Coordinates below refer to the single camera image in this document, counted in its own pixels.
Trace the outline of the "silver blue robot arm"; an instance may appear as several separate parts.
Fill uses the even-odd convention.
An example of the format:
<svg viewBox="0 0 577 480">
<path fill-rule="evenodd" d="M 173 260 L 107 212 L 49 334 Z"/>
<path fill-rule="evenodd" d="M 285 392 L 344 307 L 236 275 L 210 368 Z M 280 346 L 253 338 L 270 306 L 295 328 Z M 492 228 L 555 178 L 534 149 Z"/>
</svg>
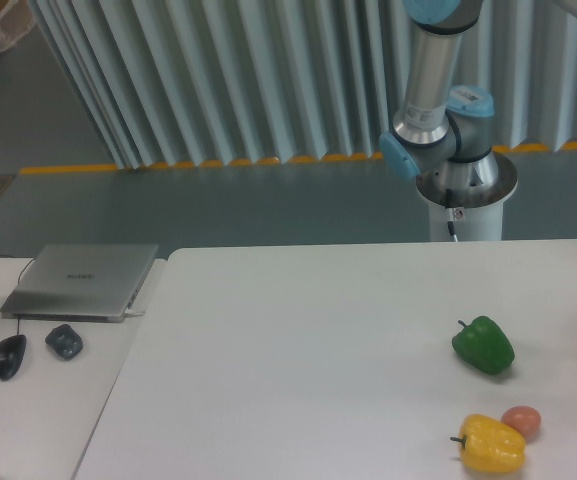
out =
<svg viewBox="0 0 577 480">
<path fill-rule="evenodd" d="M 466 152 L 577 142 L 577 1 L 406 1 L 414 35 L 405 94 L 380 139 L 404 176 Z"/>
</svg>

